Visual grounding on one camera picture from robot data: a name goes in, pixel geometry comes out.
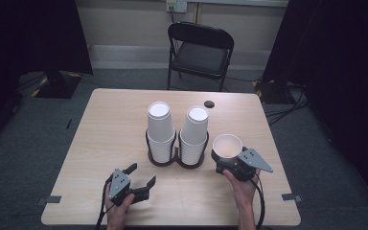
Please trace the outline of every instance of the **black stand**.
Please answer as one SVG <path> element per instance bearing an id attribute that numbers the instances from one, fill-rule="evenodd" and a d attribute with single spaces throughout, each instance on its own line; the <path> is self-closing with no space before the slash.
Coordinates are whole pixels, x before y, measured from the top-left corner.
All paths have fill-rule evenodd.
<path id="1" fill-rule="evenodd" d="M 207 148 L 208 141 L 209 141 L 209 133 L 208 133 L 208 131 L 207 131 L 207 140 L 205 142 L 204 149 L 202 150 L 202 153 L 199 156 L 198 162 L 196 162 L 196 164 L 194 164 L 194 165 L 187 165 L 187 164 L 185 164 L 184 162 L 181 161 L 181 136 L 180 135 L 181 135 L 181 132 L 178 133 L 179 152 L 177 153 L 177 158 L 176 158 L 178 165 L 180 165 L 182 168 L 188 169 L 188 170 L 192 170 L 192 169 L 198 168 L 204 162 L 204 157 L 205 157 L 204 151 L 205 151 L 205 148 Z"/>
<path id="2" fill-rule="evenodd" d="M 36 98 L 71 99 L 81 76 L 61 74 L 59 71 L 44 71 L 44 79 L 34 92 Z"/>

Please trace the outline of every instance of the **power outlet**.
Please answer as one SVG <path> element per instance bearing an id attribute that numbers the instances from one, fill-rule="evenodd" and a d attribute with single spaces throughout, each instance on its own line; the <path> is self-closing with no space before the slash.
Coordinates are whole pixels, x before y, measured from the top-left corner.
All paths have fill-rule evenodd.
<path id="1" fill-rule="evenodd" d="M 177 1 L 176 0 L 166 0 L 166 12 L 171 12 L 172 10 L 176 12 Z"/>
<path id="2" fill-rule="evenodd" d="M 166 12 L 187 12 L 187 1 L 166 0 Z"/>

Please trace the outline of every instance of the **stacked paper cups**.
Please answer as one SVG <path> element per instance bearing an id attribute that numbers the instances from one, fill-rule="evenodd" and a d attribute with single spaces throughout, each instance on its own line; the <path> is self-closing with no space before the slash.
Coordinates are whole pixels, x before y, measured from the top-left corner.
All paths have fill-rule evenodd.
<path id="1" fill-rule="evenodd" d="M 208 112 L 202 106 L 193 106 L 187 112 L 184 127 L 180 130 L 180 160 L 186 165 L 198 163 L 207 142 Z"/>
<path id="2" fill-rule="evenodd" d="M 153 160 L 157 163 L 171 161 L 174 157 L 175 129 L 170 108 L 166 103 L 155 102 L 149 106 L 147 135 Z"/>

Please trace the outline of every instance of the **hand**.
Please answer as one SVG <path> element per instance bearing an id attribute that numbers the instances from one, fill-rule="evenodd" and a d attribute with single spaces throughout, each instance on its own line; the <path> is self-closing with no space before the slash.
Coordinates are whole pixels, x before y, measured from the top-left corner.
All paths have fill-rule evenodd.
<path id="1" fill-rule="evenodd" d="M 253 213 L 253 196 L 255 195 L 256 187 L 250 181 L 239 181 L 231 172 L 227 170 L 224 170 L 222 173 L 232 184 L 236 206 L 239 210 L 239 229 L 256 229 L 255 217 Z M 257 176 L 253 177 L 253 181 L 257 184 Z"/>
<path id="2" fill-rule="evenodd" d="M 122 230 L 125 227 L 125 218 L 127 217 L 127 209 L 129 205 L 132 203 L 134 199 L 134 194 L 128 195 L 124 202 L 120 206 L 116 206 L 110 199 L 109 199 L 109 188 L 110 183 L 106 186 L 105 192 L 105 208 L 107 211 L 107 227 L 106 230 Z"/>
<path id="3" fill-rule="evenodd" d="M 224 170 L 222 172 L 231 182 L 234 191 L 235 201 L 238 209 L 251 207 L 253 204 L 253 196 L 255 195 L 256 187 L 250 181 L 239 181 L 231 172 Z M 255 175 L 253 181 L 257 184 L 258 178 Z"/>

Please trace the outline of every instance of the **chair seat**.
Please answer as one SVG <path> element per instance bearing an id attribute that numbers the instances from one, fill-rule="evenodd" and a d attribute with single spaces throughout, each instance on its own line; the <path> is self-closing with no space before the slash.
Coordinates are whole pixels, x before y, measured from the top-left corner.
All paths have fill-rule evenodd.
<path id="1" fill-rule="evenodd" d="M 225 70 L 228 51 L 184 42 L 172 61 L 172 69 L 216 75 Z"/>

